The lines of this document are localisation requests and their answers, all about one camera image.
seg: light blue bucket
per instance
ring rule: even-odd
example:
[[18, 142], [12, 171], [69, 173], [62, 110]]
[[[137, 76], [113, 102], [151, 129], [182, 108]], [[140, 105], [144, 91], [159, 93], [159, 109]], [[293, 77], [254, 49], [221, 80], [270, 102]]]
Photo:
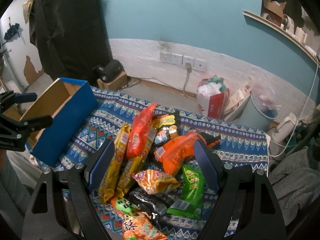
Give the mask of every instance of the light blue bucket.
[[242, 115], [237, 123], [259, 130], [266, 130], [269, 128], [270, 123], [278, 116], [278, 110], [270, 110], [269, 116], [262, 113], [255, 105], [250, 96], [250, 100], [243, 110]]

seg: patterned blanket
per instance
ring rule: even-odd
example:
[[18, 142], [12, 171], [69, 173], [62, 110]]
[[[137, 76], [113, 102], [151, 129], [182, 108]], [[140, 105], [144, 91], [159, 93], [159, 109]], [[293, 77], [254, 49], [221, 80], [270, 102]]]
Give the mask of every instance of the patterned blanket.
[[[74, 135], [65, 154], [56, 163], [55, 171], [70, 169], [74, 164], [83, 162], [90, 153], [99, 149], [106, 138], [114, 139], [124, 123], [132, 124], [135, 115], [152, 104], [150, 101], [115, 91], [100, 90], [95, 87], [92, 87], [92, 91], [99, 102], [98, 107]], [[214, 152], [223, 162], [231, 163], [233, 166], [250, 164], [252, 170], [260, 168], [267, 172], [267, 141], [262, 131], [161, 105], [156, 107], [155, 114], [175, 111], [179, 111], [180, 135], [191, 130], [204, 131], [214, 136], [221, 134], [219, 149], [215, 149]], [[42, 169], [48, 167], [41, 161], [38, 162]], [[190, 160], [188, 165], [198, 167], [194, 159]], [[182, 188], [178, 187], [171, 194], [179, 197], [181, 192]], [[160, 220], [158, 229], [167, 235], [169, 240], [196, 239], [217, 197], [214, 191], [205, 187], [204, 205], [199, 220], [165, 214]], [[92, 201], [104, 226], [122, 234], [122, 220], [111, 205], [100, 204], [97, 194], [92, 195]], [[226, 236], [234, 233], [236, 226], [237, 221], [230, 221]]]

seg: concrete floor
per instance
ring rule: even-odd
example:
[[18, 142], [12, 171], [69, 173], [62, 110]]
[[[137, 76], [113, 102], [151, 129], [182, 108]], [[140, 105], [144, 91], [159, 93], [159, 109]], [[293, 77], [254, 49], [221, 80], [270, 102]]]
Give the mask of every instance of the concrete floor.
[[[26, 92], [35, 92], [38, 97], [52, 84], [52, 79], [44, 73], [33, 84], [31, 84]], [[135, 85], [131, 88], [122, 89], [121, 92], [140, 99], [146, 99], [152, 102], [157, 102], [163, 106], [177, 108], [196, 114], [200, 114], [200, 109], [195, 98], [188, 98], [180, 93], [175, 93], [159, 88], [151, 88], [143, 84]], [[32, 103], [21, 105], [22, 110], [27, 110]]]

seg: blue cardboard box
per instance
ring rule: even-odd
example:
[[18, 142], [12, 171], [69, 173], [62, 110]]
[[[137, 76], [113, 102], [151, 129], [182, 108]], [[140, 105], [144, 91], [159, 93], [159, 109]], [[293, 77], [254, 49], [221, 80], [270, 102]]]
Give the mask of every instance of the blue cardboard box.
[[21, 120], [51, 115], [52, 125], [31, 133], [28, 148], [32, 155], [54, 166], [69, 141], [98, 102], [87, 81], [59, 78], [33, 103]]

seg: shelf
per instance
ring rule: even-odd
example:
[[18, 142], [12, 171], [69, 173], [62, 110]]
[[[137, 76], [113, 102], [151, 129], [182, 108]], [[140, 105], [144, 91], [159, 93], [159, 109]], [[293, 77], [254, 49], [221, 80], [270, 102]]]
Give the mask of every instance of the shelf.
[[255, 20], [257, 20], [257, 21], [269, 26], [270, 28], [274, 29], [275, 31], [281, 33], [283, 36], [285, 36], [290, 41], [295, 43], [300, 49], [302, 49], [317, 64], [316, 57], [314, 57], [299, 41], [297, 41], [295, 38], [293, 38], [285, 30], [281, 29], [278, 25], [268, 21], [267, 19], [261, 17], [260, 15], [254, 14], [254, 13], [246, 11], [246, 10], [243, 11], [243, 14], [244, 14], [244, 16], [247, 16], [247, 17], [250, 17], [252, 19], [255, 19]]

